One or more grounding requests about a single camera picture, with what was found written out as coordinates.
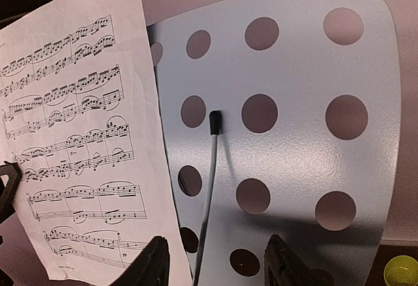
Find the light blue music stand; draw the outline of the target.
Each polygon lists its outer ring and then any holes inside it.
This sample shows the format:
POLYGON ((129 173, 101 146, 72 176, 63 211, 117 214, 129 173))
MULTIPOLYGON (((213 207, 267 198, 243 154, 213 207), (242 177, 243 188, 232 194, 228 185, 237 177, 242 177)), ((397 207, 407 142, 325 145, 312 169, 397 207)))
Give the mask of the light blue music stand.
POLYGON ((262 259, 280 235, 336 285, 364 285, 393 193, 400 64, 384 0, 224 0, 149 27, 178 219, 199 232, 206 190, 189 197, 182 167, 208 181, 210 125, 184 124, 200 97, 221 111, 201 285, 262 285, 231 253, 262 259))

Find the white sheet music page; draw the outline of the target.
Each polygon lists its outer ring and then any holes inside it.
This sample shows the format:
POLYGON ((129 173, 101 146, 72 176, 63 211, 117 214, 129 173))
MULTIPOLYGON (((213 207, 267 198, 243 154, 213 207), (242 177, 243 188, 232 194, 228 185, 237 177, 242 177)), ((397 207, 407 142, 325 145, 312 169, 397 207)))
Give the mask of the white sheet music page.
POLYGON ((1 158, 48 277, 109 285, 154 236, 190 285, 142 0, 54 0, 1 30, 1 158))

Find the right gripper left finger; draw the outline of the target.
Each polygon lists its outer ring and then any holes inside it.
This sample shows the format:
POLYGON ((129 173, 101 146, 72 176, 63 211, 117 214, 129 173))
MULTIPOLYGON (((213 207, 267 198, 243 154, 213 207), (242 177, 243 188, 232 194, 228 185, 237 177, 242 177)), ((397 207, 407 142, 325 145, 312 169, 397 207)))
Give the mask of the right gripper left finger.
POLYGON ((155 236, 120 277, 120 285, 168 285, 170 254, 167 239, 155 236))

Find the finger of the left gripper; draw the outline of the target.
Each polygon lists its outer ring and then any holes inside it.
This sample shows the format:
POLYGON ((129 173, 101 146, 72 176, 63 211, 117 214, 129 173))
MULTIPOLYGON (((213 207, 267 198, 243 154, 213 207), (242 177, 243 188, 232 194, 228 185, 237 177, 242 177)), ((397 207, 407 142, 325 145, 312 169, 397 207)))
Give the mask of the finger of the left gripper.
POLYGON ((22 171, 18 163, 9 163, 5 161, 5 163, 1 165, 1 176, 4 175, 8 180, 6 185, 4 185, 1 180, 1 223, 14 213, 12 202, 22 180, 22 171))

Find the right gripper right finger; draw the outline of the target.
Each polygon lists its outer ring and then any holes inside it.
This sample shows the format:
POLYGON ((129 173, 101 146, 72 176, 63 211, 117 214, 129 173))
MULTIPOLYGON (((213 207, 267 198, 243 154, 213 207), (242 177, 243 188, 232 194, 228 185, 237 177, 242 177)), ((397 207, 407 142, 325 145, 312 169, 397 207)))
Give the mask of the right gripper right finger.
POLYGON ((264 254, 264 285, 335 285, 335 282, 327 271, 310 269, 278 234, 273 234, 264 254))

